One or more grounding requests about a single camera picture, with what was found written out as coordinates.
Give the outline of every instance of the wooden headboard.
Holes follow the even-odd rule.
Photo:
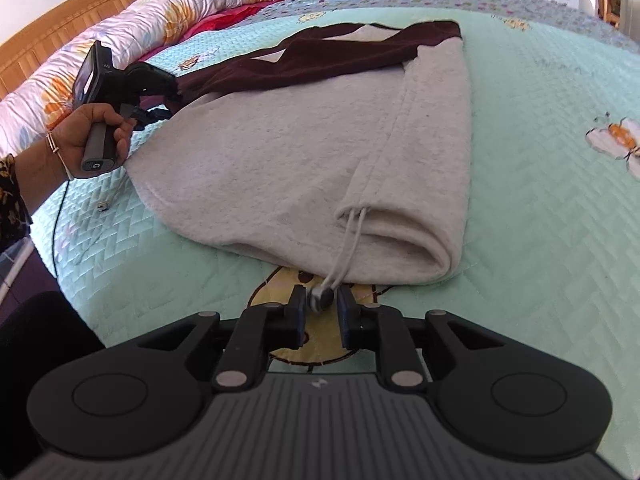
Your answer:
[[[67,0],[9,38],[0,45],[0,100],[61,46],[134,1]]]

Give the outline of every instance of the quilted bedspread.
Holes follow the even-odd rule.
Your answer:
[[[624,160],[595,150],[585,135],[640,118],[638,54],[516,18],[378,8],[205,32],[152,62],[184,73],[275,45],[304,27],[423,20],[456,20],[465,42],[473,140],[463,259],[439,285],[359,285],[356,295],[407,316],[450,310],[595,373],[614,403],[600,452],[626,476],[637,474],[640,182]],[[153,129],[139,134],[137,145]],[[50,268],[61,195],[34,216],[33,238]],[[105,212],[96,207],[102,200],[110,204]],[[282,300],[294,283],[316,279],[180,238],[145,209],[123,170],[71,184],[55,239],[62,290],[109,345],[199,310],[235,317],[248,304]],[[309,335],[313,345],[317,334]],[[333,372],[372,365],[366,352],[346,356],[331,345],[318,351],[300,357],[301,366],[274,366]]]

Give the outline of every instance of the bracelet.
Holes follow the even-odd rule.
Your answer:
[[[58,156],[58,158],[60,159],[60,162],[62,162],[62,166],[65,168],[65,171],[66,171],[66,178],[69,181],[75,180],[76,178],[69,171],[69,168],[66,166],[65,161],[62,159],[62,155],[60,155],[60,148],[56,144],[56,141],[53,138],[53,135],[51,134],[51,132],[47,132],[47,140],[49,141],[49,147],[51,148],[51,151],[53,153],[55,153]]]

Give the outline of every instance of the drawstring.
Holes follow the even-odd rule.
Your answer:
[[[309,307],[314,312],[326,310],[331,306],[331,304],[334,302],[335,289],[340,286],[342,280],[349,272],[351,261],[353,260],[353,255],[355,254],[356,248],[358,247],[358,242],[360,241],[360,235],[362,234],[362,223],[364,222],[364,217],[367,215],[367,209],[363,208],[360,210],[360,214],[358,215],[358,224],[356,226],[353,242],[351,243],[351,249],[349,250],[348,256],[343,261],[345,253],[347,251],[347,241],[349,240],[349,236],[351,235],[351,231],[353,228],[355,213],[355,209],[351,209],[349,211],[349,218],[344,230],[344,238],[342,238],[342,248],[340,249],[340,253],[336,257],[336,259],[334,260],[334,266],[331,268],[324,281],[320,285],[313,286],[311,288],[311,291],[309,291],[308,303]],[[342,270],[338,272],[338,268],[340,267],[340,264],[342,262],[344,262],[342,265]]]

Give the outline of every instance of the metal pin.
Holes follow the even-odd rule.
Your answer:
[[[391,376],[392,383],[403,388],[417,386],[423,380],[424,378],[418,372],[412,370],[400,370]]]
[[[246,374],[239,370],[227,370],[226,372],[220,372],[216,376],[216,382],[220,386],[226,386],[227,388],[242,386],[246,381]]]

